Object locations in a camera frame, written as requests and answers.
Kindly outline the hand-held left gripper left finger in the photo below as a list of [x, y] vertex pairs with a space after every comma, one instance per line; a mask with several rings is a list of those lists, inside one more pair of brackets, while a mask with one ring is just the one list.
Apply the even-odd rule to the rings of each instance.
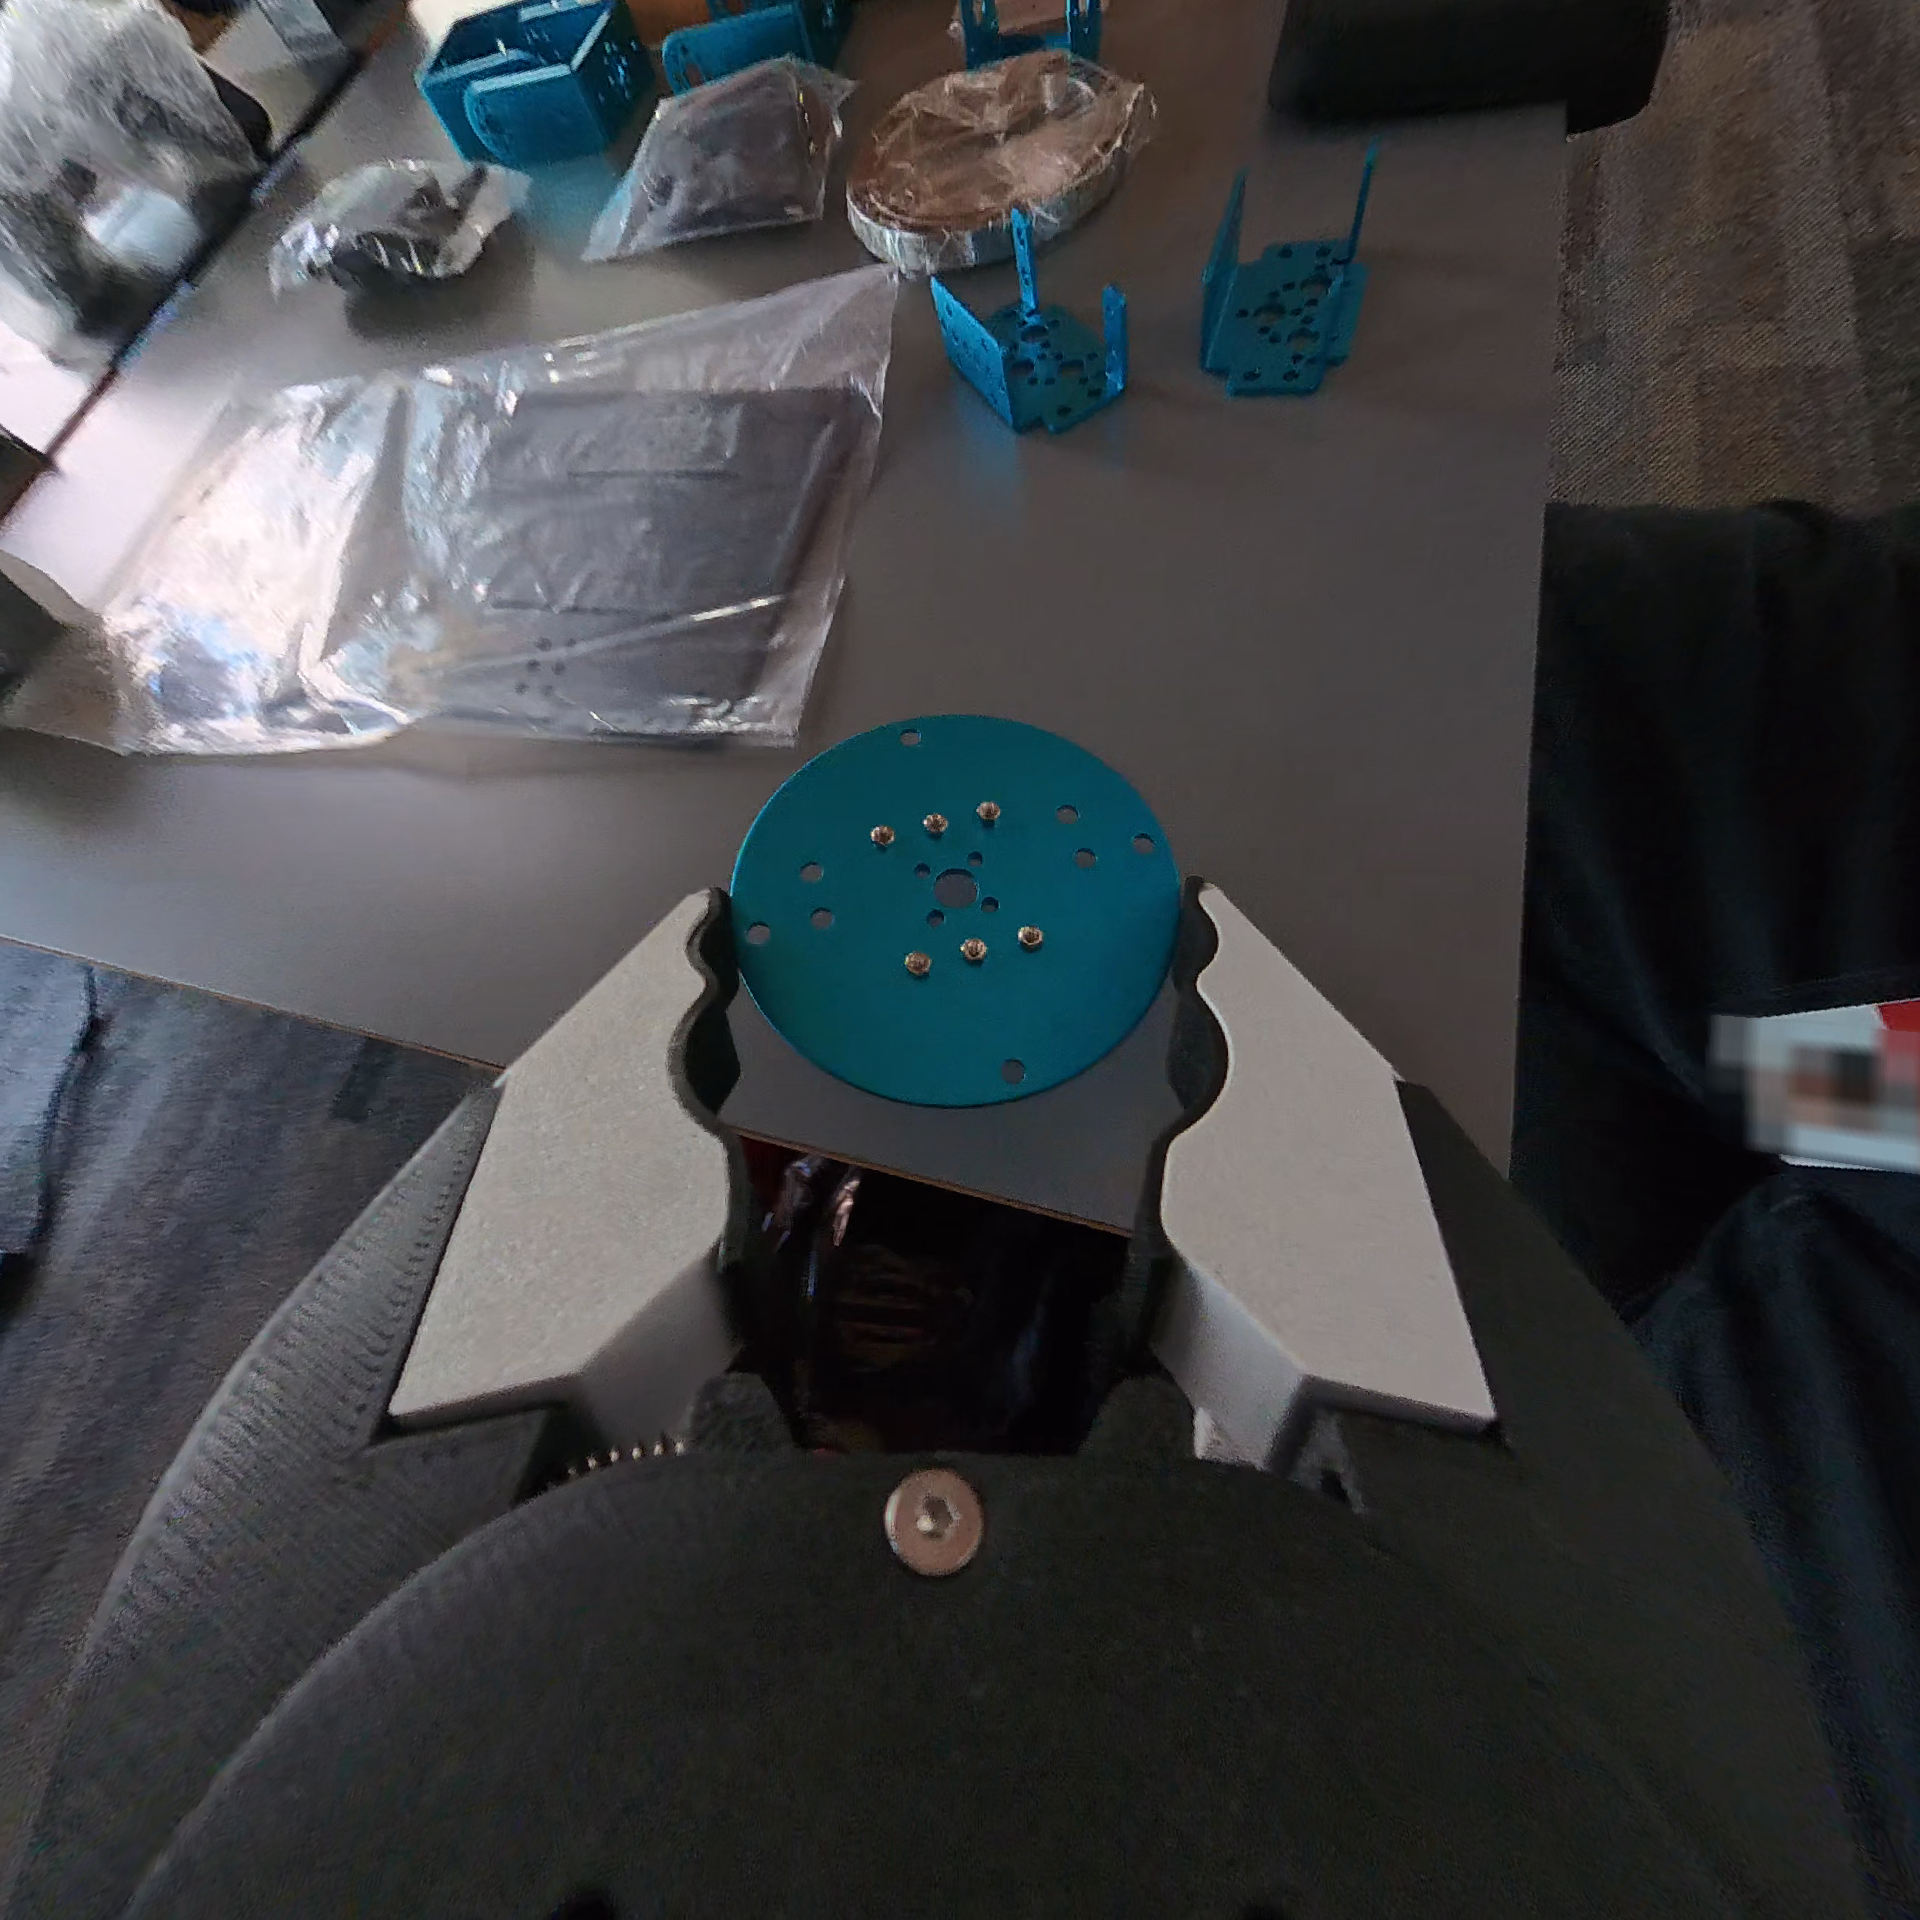
[[731, 903], [675, 903], [493, 1083], [389, 1417], [684, 1423], [741, 1345]]

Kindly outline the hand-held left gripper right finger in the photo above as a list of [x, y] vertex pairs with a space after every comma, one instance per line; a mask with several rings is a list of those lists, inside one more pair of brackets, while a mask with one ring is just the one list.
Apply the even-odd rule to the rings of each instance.
[[1491, 1431], [1402, 1078], [1220, 885], [1189, 908], [1212, 1060], [1164, 1144], [1154, 1355], [1237, 1466], [1290, 1467], [1322, 1414]]

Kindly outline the blue disc with brass standoffs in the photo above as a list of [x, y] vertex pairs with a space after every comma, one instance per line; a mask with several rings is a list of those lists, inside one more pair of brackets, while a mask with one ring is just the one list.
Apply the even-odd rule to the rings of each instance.
[[983, 1107], [1078, 1078], [1172, 965], [1182, 874], [1138, 788], [1057, 731], [903, 717], [824, 750], [731, 866], [739, 979], [856, 1091]]

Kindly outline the grey desk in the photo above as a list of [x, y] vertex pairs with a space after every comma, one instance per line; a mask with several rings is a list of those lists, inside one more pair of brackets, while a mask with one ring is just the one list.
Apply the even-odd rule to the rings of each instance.
[[1156, 124], [1037, 271], [1079, 313], [1125, 294], [1114, 407], [1009, 435], [901, 296], [797, 748], [412, 731], [221, 761], [4, 731], [4, 937], [505, 1063], [727, 879], [803, 756], [1004, 713], [1132, 780], [1182, 871], [1504, 1169], [1568, 147], [1549, 107], [1385, 132], [1349, 360], [1225, 396], [1197, 313], [1234, 175], [1250, 248], [1332, 235], [1368, 144], [1271, 115], [1282, 12], [1108, 12]]

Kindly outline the person's dark clothing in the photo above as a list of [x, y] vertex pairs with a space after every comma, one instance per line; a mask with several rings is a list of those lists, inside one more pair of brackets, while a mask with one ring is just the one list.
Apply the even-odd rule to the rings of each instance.
[[1916, 1916], [1916, 1174], [1745, 1140], [1718, 1015], [1916, 996], [1918, 508], [1551, 503], [1509, 1175], [1716, 1458]]

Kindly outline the clear bag of black plates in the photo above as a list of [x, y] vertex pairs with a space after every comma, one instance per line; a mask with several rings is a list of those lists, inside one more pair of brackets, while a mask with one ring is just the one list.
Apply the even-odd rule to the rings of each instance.
[[4, 696], [117, 756], [797, 740], [899, 275], [240, 399]]

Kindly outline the small bag of black parts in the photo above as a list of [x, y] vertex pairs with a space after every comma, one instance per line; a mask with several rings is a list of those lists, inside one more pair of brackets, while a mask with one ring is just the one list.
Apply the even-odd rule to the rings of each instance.
[[469, 273], [527, 203], [531, 177], [496, 161], [389, 157], [331, 177], [276, 237], [274, 297], [315, 284], [410, 291]]

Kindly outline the bag of dark parts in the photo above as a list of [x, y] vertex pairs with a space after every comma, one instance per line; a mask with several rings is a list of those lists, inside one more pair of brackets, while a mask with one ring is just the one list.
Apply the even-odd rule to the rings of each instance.
[[824, 217], [856, 82], [774, 58], [664, 100], [588, 229], [583, 263]]

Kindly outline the plastic wrapped round part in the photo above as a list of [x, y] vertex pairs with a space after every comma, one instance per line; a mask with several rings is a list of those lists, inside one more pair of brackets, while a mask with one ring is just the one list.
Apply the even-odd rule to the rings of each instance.
[[1013, 215], [1043, 246], [1097, 211], [1156, 124], [1154, 92], [1065, 50], [950, 70], [892, 102], [845, 167], [858, 242], [906, 275], [1013, 256]]

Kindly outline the black case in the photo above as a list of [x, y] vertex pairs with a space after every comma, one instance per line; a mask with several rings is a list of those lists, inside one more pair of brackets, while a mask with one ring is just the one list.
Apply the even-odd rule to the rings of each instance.
[[1320, 127], [1559, 107], [1597, 132], [1648, 105], [1667, 30], [1667, 2], [1287, 2], [1266, 100]]

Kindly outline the tall blue U bracket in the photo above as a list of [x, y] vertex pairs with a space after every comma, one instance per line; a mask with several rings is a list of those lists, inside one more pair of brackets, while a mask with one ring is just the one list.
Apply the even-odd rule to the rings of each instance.
[[1240, 253], [1247, 170], [1227, 190], [1201, 271], [1197, 365], [1232, 398], [1307, 398], [1349, 354], [1370, 268], [1359, 260], [1379, 139], [1361, 157], [1342, 235]]

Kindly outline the short blue U bracket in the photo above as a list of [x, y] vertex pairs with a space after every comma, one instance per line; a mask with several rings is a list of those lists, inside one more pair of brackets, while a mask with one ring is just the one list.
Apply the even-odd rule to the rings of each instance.
[[975, 313], [940, 275], [927, 280], [933, 317], [959, 374], [1011, 431], [1061, 434], [1116, 404], [1128, 390], [1132, 341], [1128, 297], [1101, 288], [1100, 327], [1040, 297], [1036, 227], [1026, 207], [1009, 217], [1018, 300]]

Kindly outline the blue box bracket assembly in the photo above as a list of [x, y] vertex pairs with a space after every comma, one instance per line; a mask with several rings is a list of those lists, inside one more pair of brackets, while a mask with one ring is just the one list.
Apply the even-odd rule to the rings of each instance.
[[521, 173], [601, 153], [655, 96], [623, 2], [472, 12], [442, 33], [413, 80], [458, 156]]

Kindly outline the blue metal bracket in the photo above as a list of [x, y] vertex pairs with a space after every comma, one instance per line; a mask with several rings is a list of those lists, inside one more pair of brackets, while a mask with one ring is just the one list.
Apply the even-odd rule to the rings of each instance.
[[956, 2], [950, 33], [965, 70], [1031, 52], [1100, 62], [1101, 2]]
[[829, 70], [850, 12], [847, 2], [709, 2], [705, 19], [664, 35], [660, 73], [670, 92], [686, 93], [768, 60]]

